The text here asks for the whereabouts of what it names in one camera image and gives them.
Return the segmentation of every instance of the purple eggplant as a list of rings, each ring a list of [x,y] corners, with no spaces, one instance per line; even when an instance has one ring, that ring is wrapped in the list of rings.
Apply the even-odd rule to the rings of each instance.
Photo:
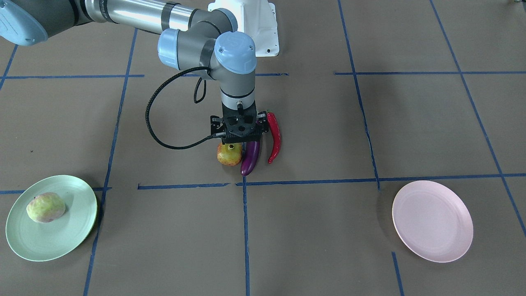
[[[241,175],[248,176],[256,166],[259,158],[260,146],[259,141],[247,142],[245,155],[241,162]]]

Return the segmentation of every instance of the plate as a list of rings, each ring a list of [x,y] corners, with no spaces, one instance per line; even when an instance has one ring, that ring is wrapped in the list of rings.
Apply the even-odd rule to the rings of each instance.
[[[57,193],[66,204],[64,215],[49,223],[37,223],[26,212],[28,203],[45,192]],[[18,256],[30,261],[49,261],[74,250],[95,224],[97,199],[83,180],[68,175],[43,179],[16,200],[7,216],[7,243]]]
[[[404,244],[429,261],[455,261],[473,241],[473,221],[466,205],[436,182],[414,181],[402,187],[394,198],[392,215]]]

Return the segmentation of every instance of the pink plate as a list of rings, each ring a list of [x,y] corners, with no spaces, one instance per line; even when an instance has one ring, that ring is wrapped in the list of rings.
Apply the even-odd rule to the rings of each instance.
[[[464,256],[473,241],[473,222],[466,205],[436,182],[405,185],[394,198],[392,215],[404,244],[429,261],[454,261]]]

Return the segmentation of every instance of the green plate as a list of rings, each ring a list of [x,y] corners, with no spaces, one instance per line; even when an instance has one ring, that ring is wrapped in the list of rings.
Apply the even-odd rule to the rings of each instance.
[[[28,203],[45,192],[57,193],[66,204],[64,215],[49,223],[37,223],[26,212]],[[18,256],[30,261],[49,261],[74,250],[86,239],[97,217],[97,199],[83,180],[52,176],[29,187],[7,216],[7,243]]]

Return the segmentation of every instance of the black cable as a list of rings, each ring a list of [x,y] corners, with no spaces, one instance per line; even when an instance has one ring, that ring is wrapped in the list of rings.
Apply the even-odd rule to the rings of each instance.
[[[197,81],[196,88],[194,90],[194,103],[201,103],[202,100],[205,99],[206,96],[206,80],[204,83],[205,88],[203,89],[203,96],[197,100],[197,91],[199,90],[199,86],[201,85],[201,81],[203,81],[203,78],[199,77],[199,80]]]
[[[206,140],[210,140],[210,139],[213,139],[217,136],[214,136],[214,135],[210,135],[210,136],[207,136],[205,137],[204,139],[198,141],[198,142],[195,142],[194,144],[191,144],[191,145],[188,145],[188,146],[171,146],[171,145],[168,145],[168,144],[165,144],[163,143],[161,140],[159,140],[159,138],[155,135],[154,133],[154,130],[152,130],[151,128],[151,124],[150,124],[150,109],[151,109],[151,105],[153,104],[155,98],[157,97],[157,95],[168,85],[170,84],[172,81],[174,81],[175,79],[185,75],[185,74],[188,74],[190,72],[194,72],[194,71],[199,71],[199,70],[207,70],[207,71],[210,71],[210,68],[208,67],[195,67],[195,68],[190,68],[188,70],[184,70],[182,72],[179,72],[177,73],[176,75],[170,77],[167,81],[164,81],[163,84],[161,84],[161,86],[159,86],[159,88],[154,92],[154,94],[151,96],[150,98],[150,101],[148,102],[148,105],[146,106],[146,126],[148,127],[148,131],[150,132],[150,135],[154,138],[154,140],[159,143],[161,146],[163,147],[166,147],[166,148],[169,148],[169,149],[175,149],[175,150],[182,150],[182,149],[188,149],[188,148],[192,148],[194,146],[197,146],[199,144],[201,144],[202,142],[206,141]]]

